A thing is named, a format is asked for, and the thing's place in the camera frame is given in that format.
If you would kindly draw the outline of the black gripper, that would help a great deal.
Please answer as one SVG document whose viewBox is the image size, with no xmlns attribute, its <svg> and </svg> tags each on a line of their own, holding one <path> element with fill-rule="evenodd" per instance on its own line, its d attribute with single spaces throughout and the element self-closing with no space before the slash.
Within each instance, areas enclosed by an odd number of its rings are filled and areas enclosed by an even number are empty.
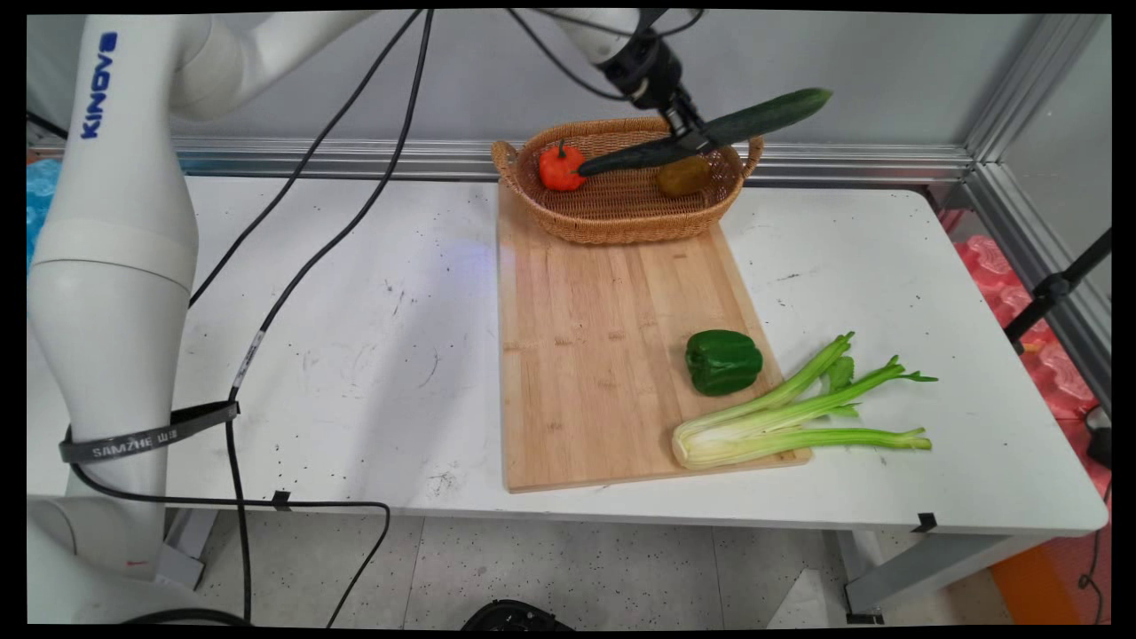
<svg viewBox="0 0 1136 639">
<path fill-rule="evenodd" d="M 682 64 L 665 39 L 640 31 L 602 63 L 604 78 L 620 98 L 642 110 L 657 110 L 671 121 L 671 136 L 691 151 L 713 148 L 705 122 L 682 86 Z"/>
</svg>

